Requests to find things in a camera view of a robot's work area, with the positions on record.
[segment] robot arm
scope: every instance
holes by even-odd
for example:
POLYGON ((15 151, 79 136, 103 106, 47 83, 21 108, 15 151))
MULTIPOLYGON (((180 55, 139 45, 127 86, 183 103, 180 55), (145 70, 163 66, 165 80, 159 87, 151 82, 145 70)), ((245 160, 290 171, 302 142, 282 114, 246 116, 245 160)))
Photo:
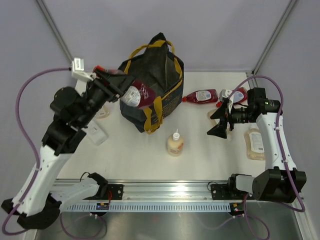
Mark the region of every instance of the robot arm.
MULTIPOLYGON (((72 63, 72 72, 80 64, 72 63)), ((84 181, 69 187, 64 192, 50 193, 59 172, 76 151, 86 133, 82 130, 93 119, 105 102, 116 102, 122 97, 135 78, 130 75, 108 74, 102 67, 93 70, 93 76, 85 74, 86 90, 82 95, 72 87, 58 90, 50 108, 54 111, 53 122, 42 139, 40 167, 33 167, 19 193, 3 201, 1 207, 9 214, 18 205, 15 215, 24 229, 45 229, 49 227, 65 208, 78 201, 107 195, 108 181, 92 173, 84 181), (37 176, 23 202, 19 202, 37 176)))
POLYGON ((243 191, 251 193, 256 200, 292 203, 296 195, 289 181, 284 161, 287 162, 290 174, 298 192, 307 181, 306 173, 298 171, 291 158, 283 129, 283 116, 279 118, 279 132, 286 159, 282 158, 276 134, 276 118, 280 102, 269 100, 264 88, 255 87, 248 91, 248 107, 234 108, 229 111, 228 95, 224 96, 221 107, 211 116, 220 119, 217 126, 207 132, 208 135, 227 138, 227 125, 230 130, 234 124, 256 123, 261 131, 265 155, 265 171, 257 177, 243 174, 232 174, 228 180, 230 192, 243 191))

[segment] white table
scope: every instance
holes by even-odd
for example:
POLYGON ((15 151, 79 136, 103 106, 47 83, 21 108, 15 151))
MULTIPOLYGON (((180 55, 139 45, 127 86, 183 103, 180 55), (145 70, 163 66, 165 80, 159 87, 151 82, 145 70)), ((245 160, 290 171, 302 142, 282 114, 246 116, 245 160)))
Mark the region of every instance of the white table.
MULTIPOLYGON (((184 96, 202 89, 233 89, 246 78, 236 72, 186 72, 184 96)), ((85 83, 78 81, 77 90, 85 83)), ((231 174, 257 176, 265 169, 265 161, 250 160, 246 154, 244 133, 248 124, 237 124, 231 139, 207 135, 212 123, 207 112, 213 104, 182 102, 164 119, 153 134, 140 133, 122 117, 119 102, 108 105, 111 114, 96 120, 107 132, 107 139, 94 146, 87 137, 61 170, 59 179, 78 179, 83 172, 97 172, 108 180, 227 180, 231 174), (181 156, 167 153, 168 137, 179 129, 185 139, 181 156)))

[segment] gray wall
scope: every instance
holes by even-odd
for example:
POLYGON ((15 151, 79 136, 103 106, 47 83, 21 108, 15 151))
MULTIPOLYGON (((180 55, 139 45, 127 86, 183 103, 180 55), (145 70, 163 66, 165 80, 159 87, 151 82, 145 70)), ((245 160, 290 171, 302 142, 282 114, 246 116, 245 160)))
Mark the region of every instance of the gray wall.
MULTIPOLYGON (((14 197, 23 186, 35 157, 15 119, 21 85, 34 74, 68 67, 55 38, 33 0, 3 0, 0 7, 0 201, 14 197)), ((36 146, 52 120, 49 104, 59 88, 72 84, 68 72, 50 73, 27 87, 20 106, 22 122, 36 146)), ((7 214, 0 209, 2 225, 7 214)), ((8 230, 15 232, 13 217, 8 230)), ((0 233, 0 239, 6 240, 0 233)))
POLYGON ((289 0, 44 0, 85 65, 117 68, 159 32, 186 71, 252 70, 289 0))
MULTIPOLYGON (((303 189, 313 224, 320 237, 320 1, 300 0, 259 74, 280 84, 284 93, 283 121, 291 156, 306 171, 303 189)), ((266 86, 269 97, 277 90, 266 86)))

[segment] bag strap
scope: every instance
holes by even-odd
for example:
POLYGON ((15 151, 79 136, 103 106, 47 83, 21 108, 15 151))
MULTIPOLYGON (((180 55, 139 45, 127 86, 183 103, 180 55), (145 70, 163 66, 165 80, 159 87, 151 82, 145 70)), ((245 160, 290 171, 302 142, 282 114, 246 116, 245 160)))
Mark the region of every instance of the bag strap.
POLYGON ((155 124, 151 125, 151 115, 152 115, 152 110, 150 107, 145 108, 144 114, 146 116, 146 120, 144 122, 144 130, 146 131, 147 134, 152 134, 154 133, 160 125, 163 123, 164 117, 162 115, 163 109, 162 109, 162 99, 161 96, 158 96, 154 102, 153 102, 153 107, 156 113, 156 117, 158 118, 158 122, 155 124))
MULTIPOLYGON (((174 45, 172 44, 172 42, 170 41, 166 41, 166 40, 158 40, 158 41, 155 41, 153 44, 145 44, 145 45, 142 45, 140 47, 138 47, 136 50, 134 50, 131 55, 129 56, 129 61, 127 62, 126 64, 126 67, 124 69, 124 72, 126 74, 128 74, 128 71, 129 71, 129 67, 131 65, 131 59, 137 55, 142 49, 145 49, 145 48, 159 48, 161 47, 164 43, 166 43, 171 46, 171 52, 173 53, 173 55, 175 55, 175 47, 174 45)), ((175 67, 175 70, 176 72, 179 74, 179 79, 180 81, 177 83, 177 85, 171 89, 171 91, 169 91, 166 95, 164 95, 162 98, 161 96, 158 96, 154 102, 153 102, 153 107, 154 107, 154 110, 155 110, 155 113, 156 113, 156 116, 158 118, 158 122, 156 122, 155 124, 151 124, 151 115, 152 115, 152 110, 150 109, 150 107, 147 107, 145 108, 143 111, 144 111, 144 114, 146 116, 146 120, 144 122, 144 130, 146 131, 147 134, 152 134, 154 133, 159 127, 160 125, 163 123, 163 120, 164 120, 164 117, 163 117, 163 108, 162 108, 162 100, 165 99, 170 93, 172 93, 174 90, 176 90, 182 83, 183 79, 182 79, 182 69, 181 69, 181 66, 177 60, 176 57, 173 58, 174 59, 174 67, 175 67)))

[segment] yellow trim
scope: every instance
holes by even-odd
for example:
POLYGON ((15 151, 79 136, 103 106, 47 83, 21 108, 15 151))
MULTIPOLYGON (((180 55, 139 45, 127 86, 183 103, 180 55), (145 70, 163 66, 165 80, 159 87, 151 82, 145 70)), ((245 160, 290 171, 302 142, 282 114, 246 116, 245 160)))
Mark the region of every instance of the yellow trim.
MULTIPOLYGON (((158 40, 158 41, 155 41, 153 44, 145 44, 145 45, 142 45, 140 47, 138 47, 136 50, 134 50, 131 55, 129 56, 129 59, 132 59, 135 55, 137 55, 142 49, 145 49, 145 48, 159 48, 161 47, 165 42, 167 42, 167 44, 169 46, 171 46, 171 51, 173 54, 175 54, 175 47, 174 45, 172 44, 172 42, 170 41, 165 41, 165 40, 158 40)), ((124 72, 126 74, 128 74, 128 71, 129 71, 129 67, 131 65, 131 60, 129 60, 126 64, 126 67, 124 69, 124 72)), ((179 74, 179 79, 180 81, 175 85, 175 87, 173 89, 171 89, 166 95, 164 95, 163 97, 161 96, 158 96, 154 102, 153 102, 153 107, 154 107, 154 110, 155 110, 155 113, 156 113, 156 116, 158 118, 158 122, 156 122, 155 124, 151 124, 152 121, 151 121, 151 115, 152 115, 152 110, 147 107, 145 108, 143 111, 144 111, 144 114, 146 116, 146 120, 144 122, 144 130, 148 133, 148 134, 152 134, 154 133, 159 127, 160 125, 163 123, 163 120, 164 120, 164 117, 163 117, 163 107, 162 107, 162 100, 165 99, 169 94, 171 94, 173 91, 175 91, 183 82, 183 79, 182 79, 182 69, 181 69, 181 66, 177 60, 176 57, 174 57, 174 67, 175 67, 175 70, 176 72, 179 74)))

